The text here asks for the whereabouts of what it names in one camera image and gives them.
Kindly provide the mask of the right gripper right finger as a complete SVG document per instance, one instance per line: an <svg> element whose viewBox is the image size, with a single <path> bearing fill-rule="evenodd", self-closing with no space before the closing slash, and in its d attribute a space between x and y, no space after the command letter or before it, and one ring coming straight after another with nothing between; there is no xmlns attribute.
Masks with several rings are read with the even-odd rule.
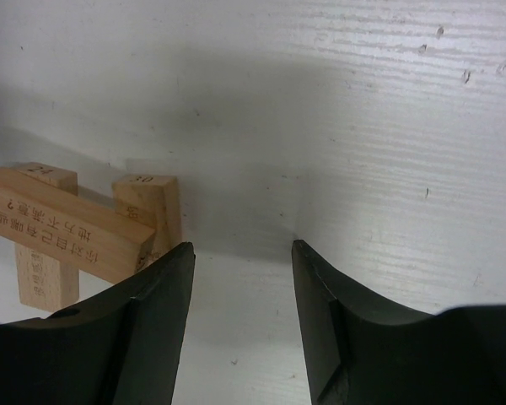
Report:
<svg viewBox="0 0 506 405"><path fill-rule="evenodd" d="M414 310L303 240L292 266L312 403L506 404L506 305Z"/></svg>

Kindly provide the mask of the wood block three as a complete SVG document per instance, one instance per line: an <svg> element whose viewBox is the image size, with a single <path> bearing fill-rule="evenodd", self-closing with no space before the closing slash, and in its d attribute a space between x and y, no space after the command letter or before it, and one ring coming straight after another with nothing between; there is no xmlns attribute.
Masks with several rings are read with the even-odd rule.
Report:
<svg viewBox="0 0 506 405"><path fill-rule="evenodd" d="M0 236L117 284L135 274L155 232L113 210L0 168Z"/></svg>

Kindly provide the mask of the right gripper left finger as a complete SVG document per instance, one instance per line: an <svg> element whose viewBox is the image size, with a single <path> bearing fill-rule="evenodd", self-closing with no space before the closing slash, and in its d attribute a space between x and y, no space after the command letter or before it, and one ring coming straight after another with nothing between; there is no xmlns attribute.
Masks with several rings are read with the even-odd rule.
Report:
<svg viewBox="0 0 506 405"><path fill-rule="evenodd" d="M0 324L0 404L169 404L195 253L183 243L47 318Z"/></svg>

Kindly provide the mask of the wood block five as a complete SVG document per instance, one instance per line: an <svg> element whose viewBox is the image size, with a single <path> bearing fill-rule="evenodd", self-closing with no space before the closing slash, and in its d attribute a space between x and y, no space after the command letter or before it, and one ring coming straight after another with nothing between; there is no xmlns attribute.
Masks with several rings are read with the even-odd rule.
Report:
<svg viewBox="0 0 506 405"><path fill-rule="evenodd" d="M116 212L155 230L146 265L182 241L180 190L175 176L126 175L112 183Z"/></svg>

